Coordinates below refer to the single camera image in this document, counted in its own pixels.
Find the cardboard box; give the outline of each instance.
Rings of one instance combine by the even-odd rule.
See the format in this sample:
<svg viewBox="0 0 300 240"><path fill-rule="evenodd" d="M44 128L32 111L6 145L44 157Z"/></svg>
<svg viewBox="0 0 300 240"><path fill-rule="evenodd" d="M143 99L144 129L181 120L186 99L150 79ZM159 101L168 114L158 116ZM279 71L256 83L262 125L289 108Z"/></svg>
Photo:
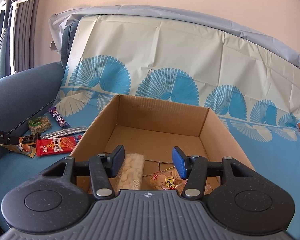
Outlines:
<svg viewBox="0 0 300 240"><path fill-rule="evenodd" d="M172 167L172 149L221 162L231 156L253 169L249 159L209 108L171 101L116 95L95 118L71 153L77 162L112 152L122 144L129 153L145 155L143 175ZM213 188L218 178L208 178ZM90 180L78 177L78 186L89 190ZM145 181L142 189L151 189Z"/></svg>

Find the snack package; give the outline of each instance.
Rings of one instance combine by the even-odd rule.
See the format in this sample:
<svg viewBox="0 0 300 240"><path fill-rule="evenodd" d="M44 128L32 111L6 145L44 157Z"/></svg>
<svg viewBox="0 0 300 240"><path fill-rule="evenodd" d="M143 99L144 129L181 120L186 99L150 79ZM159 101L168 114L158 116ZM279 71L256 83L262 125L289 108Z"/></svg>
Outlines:
<svg viewBox="0 0 300 240"><path fill-rule="evenodd" d="M127 153L119 171L114 192L118 194L120 189L140 189L144 164L144 155Z"/></svg>
<svg viewBox="0 0 300 240"><path fill-rule="evenodd" d="M35 144L39 138L40 138L40 133L37 133L37 134L19 137L19 140L21 140L21 143L23 144L32 145L33 147L35 147Z"/></svg>
<svg viewBox="0 0 300 240"><path fill-rule="evenodd" d="M31 119L28 124L31 134L43 133L52 127L49 117L45 115Z"/></svg>
<svg viewBox="0 0 300 240"><path fill-rule="evenodd" d="M81 135L37 140L37 156L70 153L81 139Z"/></svg>
<svg viewBox="0 0 300 240"><path fill-rule="evenodd" d="M61 116L61 114L59 114L59 112L57 111L56 107L53 106L51 108L48 109L48 113L51 114L51 116L54 118L54 120L57 121L57 123L59 124L59 126L61 128L67 128L70 127L70 125L66 122L66 120Z"/></svg>
<svg viewBox="0 0 300 240"><path fill-rule="evenodd" d="M187 179L181 179L175 167L166 169L164 171L158 171L154 174L144 176L144 178L150 179L149 183L154 189L176 189L180 195L187 183ZM207 192L210 188L211 186L206 184L204 192Z"/></svg>
<svg viewBox="0 0 300 240"><path fill-rule="evenodd" d="M24 154L24 155L27 155L27 156L33 158L36 153L36 148L32 147L30 145L21 143L23 138L24 137L19 137L20 143L18 145L13 145L13 144L9 144L9 145L0 144L0 145L4 148L7 148L8 150L10 150L12 152L21 153L21 154Z"/></svg>
<svg viewBox="0 0 300 240"><path fill-rule="evenodd" d="M80 126L80 127L72 127L72 128L66 128L59 131L42 134L41 139L52 139L52 138L58 138L58 137L64 137L70 134L85 132L87 130L87 127Z"/></svg>

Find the clear plastic bag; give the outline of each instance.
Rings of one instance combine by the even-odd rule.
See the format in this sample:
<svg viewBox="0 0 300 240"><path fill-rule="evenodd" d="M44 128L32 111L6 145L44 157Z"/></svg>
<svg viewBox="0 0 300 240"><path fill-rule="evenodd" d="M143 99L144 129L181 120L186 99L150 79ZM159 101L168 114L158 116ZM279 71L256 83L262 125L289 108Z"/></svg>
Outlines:
<svg viewBox="0 0 300 240"><path fill-rule="evenodd" d="M140 189L144 163L145 156L142 154L127 153L125 155L116 185L114 186L116 194L118 194L120 189Z"/></svg>
<svg viewBox="0 0 300 240"><path fill-rule="evenodd" d="M143 178L149 180L149 184L153 187L153 189L176 189L180 195L188 181L187 179L181 179L175 167L166 169L164 171L159 171L151 175L143 176ZM204 192L206 193L210 188L211 186L206 184Z"/></svg>

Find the red snack wrapper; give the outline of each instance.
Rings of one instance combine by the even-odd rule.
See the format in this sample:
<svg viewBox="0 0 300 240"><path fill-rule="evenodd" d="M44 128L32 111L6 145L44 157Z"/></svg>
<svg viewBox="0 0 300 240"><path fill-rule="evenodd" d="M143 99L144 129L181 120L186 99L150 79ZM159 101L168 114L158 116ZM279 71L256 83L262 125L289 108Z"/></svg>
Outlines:
<svg viewBox="0 0 300 240"><path fill-rule="evenodd" d="M79 142L81 135L37 140L37 156L70 153Z"/></svg>

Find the yellow snack wrapper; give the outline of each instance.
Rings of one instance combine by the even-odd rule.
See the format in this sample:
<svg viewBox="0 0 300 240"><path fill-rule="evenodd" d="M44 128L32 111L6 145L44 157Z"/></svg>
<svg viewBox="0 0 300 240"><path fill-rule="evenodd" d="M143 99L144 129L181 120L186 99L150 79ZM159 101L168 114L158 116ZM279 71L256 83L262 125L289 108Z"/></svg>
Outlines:
<svg viewBox="0 0 300 240"><path fill-rule="evenodd" d="M13 144L0 144L0 146L7 148L8 150L12 151L12 152L16 152L16 153L21 153L24 155L27 155L31 158L34 157L35 153L37 152L35 147L32 147L30 145L26 145L21 143L23 140L23 137L19 137L19 144L18 145L13 145Z"/></svg>

